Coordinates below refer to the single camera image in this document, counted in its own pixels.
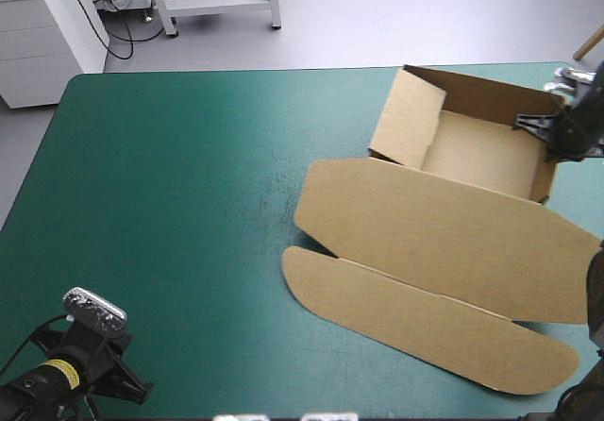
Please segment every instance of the green tabletop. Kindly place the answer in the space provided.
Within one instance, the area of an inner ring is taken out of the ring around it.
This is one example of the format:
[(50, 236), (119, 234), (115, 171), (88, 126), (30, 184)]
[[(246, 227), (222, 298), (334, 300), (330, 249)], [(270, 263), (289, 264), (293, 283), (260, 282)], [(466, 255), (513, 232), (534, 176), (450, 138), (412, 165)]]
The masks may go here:
[[(539, 88), (558, 65), (446, 69)], [(293, 222), (307, 167), (366, 155), (394, 71), (75, 78), (0, 233), (0, 357), (78, 285), (128, 312), (126, 361), (156, 384), (141, 407), (104, 401), (105, 416), (551, 410), (562, 387), (490, 391), (319, 319), (287, 290), (282, 250), (311, 245)], [(601, 164), (562, 164), (549, 203), (599, 236)], [(596, 362), (585, 326), (535, 327), (579, 352), (567, 384)], [(13, 375), (39, 359), (29, 350)]]

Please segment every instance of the gray floor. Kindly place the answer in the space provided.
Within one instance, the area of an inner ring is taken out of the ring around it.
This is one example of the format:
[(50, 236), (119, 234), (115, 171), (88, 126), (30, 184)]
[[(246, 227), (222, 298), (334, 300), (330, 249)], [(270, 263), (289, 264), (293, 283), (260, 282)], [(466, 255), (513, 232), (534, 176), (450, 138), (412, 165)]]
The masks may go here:
[[(283, 28), (267, 12), (180, 19), (180, 37), (136, 45), (107, 72), (572, 61), (602, 25), (604, 0), (281, 0)], [(159, 20), (140, 23), (135, 37)], [(120, 23), (108, 28), (123, 33)], [(127, 46), (114, 44), (116, 52)], [(604, 43), (578, 67), (604, 59)], [(10, 110), (0, 102), (0, 224), (23, 181), (54, 109)]]

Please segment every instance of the cardboard box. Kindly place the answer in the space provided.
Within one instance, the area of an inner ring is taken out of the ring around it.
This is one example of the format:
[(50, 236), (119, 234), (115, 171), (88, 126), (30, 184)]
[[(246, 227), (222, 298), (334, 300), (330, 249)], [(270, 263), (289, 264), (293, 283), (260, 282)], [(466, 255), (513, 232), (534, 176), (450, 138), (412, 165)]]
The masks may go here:
[[(286, 250), (293, 294), (317, 315), (499, 391), (562, 383), (574, 352), (513, 322), (586, 321), (599, 240), (540, 204), (556, 161), (512, 130), (517, 113), (556, 109), (549, 93), (406, 66), (373, 158), (309, 169), (294, 219), (336, 258)], [(443, 332), (455, 340), (434, 344)]]
[(518, 113), (557, 110), (550, 93), (406, 66), (396, 75), (370, 150), (410, 168), (543, 202), (556, 161), (546, 162), (545, 145), (512, 125)]

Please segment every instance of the cable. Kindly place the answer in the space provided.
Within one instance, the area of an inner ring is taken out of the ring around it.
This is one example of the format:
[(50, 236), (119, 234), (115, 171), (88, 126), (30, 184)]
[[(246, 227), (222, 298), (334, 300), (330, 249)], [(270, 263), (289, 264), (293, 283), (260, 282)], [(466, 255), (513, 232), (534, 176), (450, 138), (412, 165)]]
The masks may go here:
[[(134, 42), (130, 42), (130, 52), (128, 53), (128, 56), (120, 56), (120, 55), (114, 53), (113, 51), (111, 51), (109, 46), (103, 42), (103, 39), (101, 39), (101, 36), (99, 35), (98, 31), (96, 30), (96, 27), (92, 23), (91, 17), (88, 14), (88, 11), (84, 7), (84, 5), (82, 4), (82, 1), (81, 0), (76, 0), (76, 1), (79, 4), (80, 8), (83, 10), (84, 14), (86, 15), (86, 19), (88, 20), (88, 23), (90, 24), (92, 31), (94, 32), (94, 35), (96, 36), (98, 41), (101, 42), (101, 44), (105, 47), (105, 49), (117, 59), (127, 60), (127, 59), (132, 58), (132, 56), (134, 55)], [(126, 32), (128, 34), (128, 37), (130, 39), (132, 39), (132, 35), (130, 34), (130, 28), (128, 27), (128, 25), (126, 23), (126, 20), (124, 19), (124, 17), (121, 17), (121, 18), (124, 21), (124, 25), (126, 26)]]
[[(117, 13), (120, 13), (121, 11), (116, 9), (116, 10), (108, 10), (108, 12), (117, 12)], [(110, 31), (108, 31), (108, 30), (106, 30), (106, 32), (107, 32), (107, 33), (108, 33), (108, 34), (109, 34), (111, 37), (114, 37), (114, 38), (115, 38), (115, 39), (117, 39), (118, 41), (124, 41), (124, 42), (149, 42), (149, 41), (152, 41), (152, 40), (154, 40), (155, 38), (157, 38), (157, 37), (158, 37), (158, 36), (161, 34), (161, 32), (163, 32), (163, 27), (161, 27), (161, 28), (159, 29), (159, 31), (158, 31), (158, 32), (156, 32), (156, 33), (155, 33), (154, 35), (152, 35), (151, 37), (146, 37), (146, 38), (144, 38), (144, 39), (126, 39), (126, 38), (124, 38), (124, 37), (118, 36), (117, 34), (113, 34), (112, 32), (110, 32)]]
[(131, 41), (130, 39), (124, 39), (123, 37), (117, 36), (117, 35), (113, 34), (112, 32), (107, 31), (107, 33), (111, 37), (114, 37), (118, 41), (124, 41), (124, 42), (149, 42), (149, 41), (152, 41), (153, 39), (155, 39), (156, 37), (158, 37), (162, 32), (163, 32), (163, 27), (151, 37), (147, 37), (146, 39), (132, 39), (132, 41)]
[(46, 328), (48, 327), (50, 324), (52, 324), (53, 322), (56, 322), (60, 319), (64, 319), (66, 317), (65, 314), (63, 315), (57, 315), (56, 317), (53, 317), (52, 319), (47, 320), (46, 322), (44, 322), (43, 324), (41, 324), (40, 326), (38, 326), (36, 329), (34, 329), (31, 333), (29, 333), (29, 336), (27, 336), (25, 338), (25, 340), (21, 343), (21, 345), (19, 345), (17, 347), (17, 349), (15, 350), (15, 352), (12, 354), (12, 356), (8, 359), (7, 363), (4, 365), (4, 367), (0, 370), (0, 377), (2, 377), (4, 375), (5, 372), (7, 372), (8, 367), (12, 364), (12, 362), (15, 361), (15, 359), (19, 356), (19, 354), (21, 353), (21, 351), (24, 349), (24, 347), (27, 345), (27, 343), (29, 342), (29, 340), (32, 338), (32, 336), (39, 330), (42, 328)]

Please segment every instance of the white drawer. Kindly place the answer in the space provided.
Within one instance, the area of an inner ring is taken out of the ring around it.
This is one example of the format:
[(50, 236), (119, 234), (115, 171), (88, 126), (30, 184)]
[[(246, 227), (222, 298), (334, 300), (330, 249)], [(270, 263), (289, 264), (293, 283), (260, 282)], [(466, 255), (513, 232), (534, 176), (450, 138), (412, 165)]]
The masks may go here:
[(44, 0), (0, 2), (0, 31), (56, 25), (57, 23)]
[(70, 53), (58, 26), (0, 31), (0, 60)]
[(65, 86), (81, 74), (73, 55), (0, 61), (0, 95), (11, 108), (58, 103)]

